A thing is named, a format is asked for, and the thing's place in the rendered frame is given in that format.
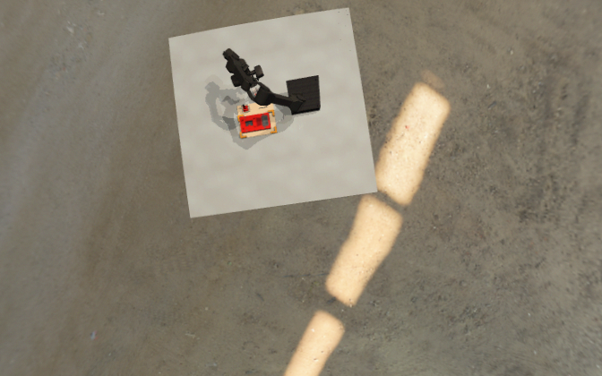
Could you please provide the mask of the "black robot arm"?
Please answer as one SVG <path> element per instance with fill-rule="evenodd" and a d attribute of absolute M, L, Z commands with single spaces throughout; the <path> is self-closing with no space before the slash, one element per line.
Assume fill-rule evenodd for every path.
<path fill-rule="evenodd" d="M 230 73 L 233 73 L 236 76 L 236 79 L 241 85 L 241 89 L 244 90 L 247 95 L 249 95 L 251 100 L 260 106 L 276 104 L 289 107 L 292 112 L 299 113 L 306 102 L 306 99 L 303 98 L 303 93 L 292 93 L 289 97 L 273 93 L 263 83 L 258 82 L 252 73 L 246 75 L 249 66 L 246 64 L 244 59 L 239 58 L 238 54 L 229 48 L 226 50 L 226 52 L 224 51 L 223 55 L 227 60 L 226 68 Z M 250 89 L 257 86 L 257 84 L 261 87 L 254 97 Z"/>

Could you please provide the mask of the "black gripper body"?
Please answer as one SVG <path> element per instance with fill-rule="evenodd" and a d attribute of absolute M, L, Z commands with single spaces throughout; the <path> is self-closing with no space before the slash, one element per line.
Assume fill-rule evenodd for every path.
<path fill-rule="evenodd" d="M 253 70 L 253 71 L 251 71 L 251 72 L 250 72 L 250 70 L 249 70 L 249 68 L 248 68 L 248 71 L 247 71 L 246 75 L 248 75 L 248 74 L 250 74 L 250 73 L 252 73 L 253 75 L 254 75 L 254 74 L 257 74 L 257 77 L 258 77 L 258 78 L 261 78 L 261 77 L 263 77 L 263 76 L 264 76 L 264 74 L 263 74 L 263 71 L 262 71 L 262 67 L 261 67 L 260 65 L 257 65 L 257 66 L 255 66 L 255 67 L 254 67 L 254 70 Z M 233 82 L 232 84 L 233 84 L 233 86 L 234 86 L 234 87 L 237 87 L 237 86 L 239 86 L 239 85 L 240 85 L 240 84 L 239 84 L 239 82 L 238 82 L 238 80 L 236 79 L 236 76 L 235 76 L 235 75 L 231 76 L 231 80 L 232 80 L 232 82 Z"/>

